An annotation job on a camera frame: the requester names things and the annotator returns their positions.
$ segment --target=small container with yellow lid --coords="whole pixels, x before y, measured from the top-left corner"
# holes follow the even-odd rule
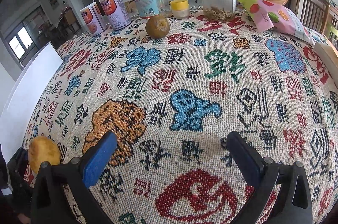
[[[170,2],[171,11],[178,20],[185,19],[190,15],[188,0],[173,0]]]

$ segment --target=barcode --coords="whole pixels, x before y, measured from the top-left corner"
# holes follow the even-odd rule
[[[145,14],[147,17],[149,17],[149,16],[154,16],[154,15],[155,15],[155,12],[150,11],[150,12],[145,12],[144,14]]]

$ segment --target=tablecloth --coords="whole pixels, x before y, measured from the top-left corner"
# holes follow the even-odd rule
[[[48,136],[67,163],[114,132],[118,148],[90,188],[114,223],[216,224],[230,222],[253,192],[227,150],[227,135],[237,131],[262,156],[304,164],[319,223],[338,197],[338,90],[313,47],[274,30],[258,33],[244,10],[226,23],[200,10],[168,20],[162,39],[134,19],[60,47],[64,63],[23,147]],[[34,176],[28,168],[29,183]],[[84,223],[67,186],[65,193]]]

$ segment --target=blue gripper pad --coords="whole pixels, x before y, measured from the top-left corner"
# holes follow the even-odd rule
[[[110,157],[117,148],[117,138],[109,133],[102,145],[97,149],[83,169],[83,178],[86,188],[96,185]]]

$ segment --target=orange slice picture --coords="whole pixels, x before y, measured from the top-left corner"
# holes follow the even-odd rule
[[[278,14],[285,20],[285,21],[288,21],[289,18],[288,16],[281,10],[278,11]]]

